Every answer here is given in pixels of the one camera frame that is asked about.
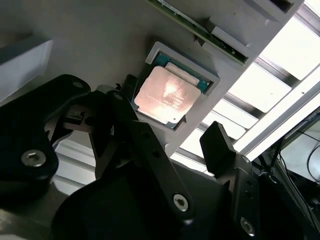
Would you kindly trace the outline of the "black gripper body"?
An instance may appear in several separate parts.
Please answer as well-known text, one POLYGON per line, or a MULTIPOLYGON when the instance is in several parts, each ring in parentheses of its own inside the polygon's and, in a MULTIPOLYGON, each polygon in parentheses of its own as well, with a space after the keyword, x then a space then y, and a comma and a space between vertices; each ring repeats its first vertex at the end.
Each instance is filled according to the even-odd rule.
POLYGON ((51 225, 54 240, 231 240, 226 189, 201 172, 175 163, 195 205, 185 225, 164 205, 154 185, 133 164, 70 195, 51 225))

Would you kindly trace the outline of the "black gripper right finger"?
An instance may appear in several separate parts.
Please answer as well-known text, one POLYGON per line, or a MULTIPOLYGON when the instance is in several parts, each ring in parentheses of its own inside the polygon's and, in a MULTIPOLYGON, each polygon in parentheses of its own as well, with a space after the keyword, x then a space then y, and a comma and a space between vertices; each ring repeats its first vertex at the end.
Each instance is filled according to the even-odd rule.
POLYGON ((259 183, 251 162, 236 152, 222 124, 213 122, 200 137, 207 170, 222 192, 217 211, 217 236, 222 240, 259 240, 259 183))

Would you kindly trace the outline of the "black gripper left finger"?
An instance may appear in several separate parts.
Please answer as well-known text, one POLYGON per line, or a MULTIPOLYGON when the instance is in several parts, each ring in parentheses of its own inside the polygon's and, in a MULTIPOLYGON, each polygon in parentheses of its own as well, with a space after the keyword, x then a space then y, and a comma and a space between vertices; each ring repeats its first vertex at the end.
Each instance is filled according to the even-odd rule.
POLYGON ((69 74, 3 105, 0 109, 0 200, 27 201, 42 195, 58 170, 54 145, 73 131, 88 132, 102 175, 71 195, 60 210, 75 215, 98 201, 120 201, 123 187, 103 194, 128 158, 132 196, 147 213, 192 222, 194 204, 148 123, 138 119, 121 92, 91 91, 69 74))

